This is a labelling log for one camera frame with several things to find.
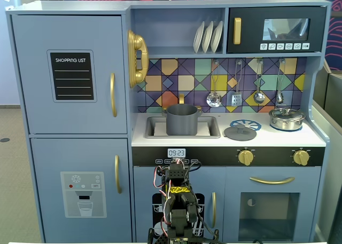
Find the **gray cooking pot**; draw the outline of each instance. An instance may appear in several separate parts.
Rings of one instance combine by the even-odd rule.
[[[201,109],[190,104],[175,104],[163,110],[166,134],[169,136],[195,136]]]
[[[269,112],[271,127],[283,131],[295,131],[302,127],[305,114],[290,108],[275,108]]]

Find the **geometric pattern backsplash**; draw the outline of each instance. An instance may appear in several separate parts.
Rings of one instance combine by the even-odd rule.
[[[183,93],[186,104],[199,105],[203,112],[269,112],[276,105],[279,58],[263,59],[260,90],[265,95],[265,101],[262,104],[257,104],[253,99],[257,89],[257,59],[242,58],[239,92],[242,93],[243,102],[242,106],[237,107],[231,106],[231,96],[237,84],[235,60],[218,59],[219,65],[212,65],[211,59],[151,59],[145,81],[137,86],[138,111],[160,113],[163,107],[177,104],[179,94]],[[285,60],[285,75],[281,87],[284,90],[283,105],[299,109],[306,58]],[[280,70],[279,74],[283,74],[283,65]],[[222,96],[222,106],[217,108],[209,107],[206,102],[208,94],[214,90],[213,73],[218,75],[216,91]]]

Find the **clock display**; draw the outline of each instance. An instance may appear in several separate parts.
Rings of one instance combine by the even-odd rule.
[[[167,149],[167,157],[185,158],[185,149]]]

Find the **blue burner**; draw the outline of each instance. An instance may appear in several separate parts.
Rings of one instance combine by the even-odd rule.
[[[245,125],[247,128],[254,129],[255,131],[261,129],[261,125],[257,121],[253,120],[234,120],[230,123],[230,126],[234,127],[239,124]]]

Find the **microwave window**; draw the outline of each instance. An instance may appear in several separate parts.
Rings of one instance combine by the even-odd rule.
[[[309,19],[265,19],[262,40],[307,40]]]

